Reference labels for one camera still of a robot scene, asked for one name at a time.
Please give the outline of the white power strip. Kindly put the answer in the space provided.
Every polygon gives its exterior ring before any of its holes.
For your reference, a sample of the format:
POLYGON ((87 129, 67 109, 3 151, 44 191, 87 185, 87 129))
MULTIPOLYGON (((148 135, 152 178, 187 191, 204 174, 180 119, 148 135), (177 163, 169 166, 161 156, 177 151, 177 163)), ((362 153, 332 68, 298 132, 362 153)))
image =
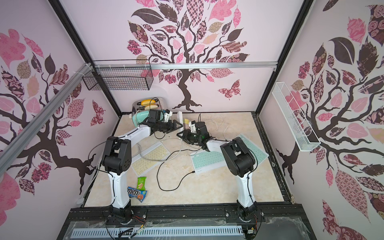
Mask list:
POLYGON ((178 111, 178 122, 180 123, 179 132, 182 132, 184 130, 184 122, 183 122, 183 113, 181 111, 178 111))

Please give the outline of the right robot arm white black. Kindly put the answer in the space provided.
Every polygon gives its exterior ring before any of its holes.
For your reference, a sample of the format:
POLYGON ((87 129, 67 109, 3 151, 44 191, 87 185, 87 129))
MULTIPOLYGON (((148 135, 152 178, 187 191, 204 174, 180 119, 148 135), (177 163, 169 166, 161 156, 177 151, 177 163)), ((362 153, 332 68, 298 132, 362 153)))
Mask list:
POLYGON ((240 137, 218 140, 211 136, 205 122, 196 122, 195 131, 190 129, 177 133, 177 137, 189 145, 197 145, 207 152, 224 156, 229 171, 236 176, 238 186, 238 215, 243 222, 250 222, 258 206, 253 193, 252 176, 258 166, 257 158, 240 137))

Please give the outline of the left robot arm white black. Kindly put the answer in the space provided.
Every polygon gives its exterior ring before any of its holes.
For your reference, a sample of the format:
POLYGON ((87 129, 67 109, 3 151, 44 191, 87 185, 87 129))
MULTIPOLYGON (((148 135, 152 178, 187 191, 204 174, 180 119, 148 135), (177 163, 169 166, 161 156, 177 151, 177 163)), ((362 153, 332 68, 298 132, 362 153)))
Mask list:
POLYGON ((132 163, 132 147, 141 140, 156 132, 171 133, 183 127, 177 120, 171 120, 169 110, 150 110, 149 115, 138 126, 120 137, 111 136, 107 139, 102 166, 109 174, 112 193, 110 214, 123 224, 133 218, 127 186, 127 171, 132 163))

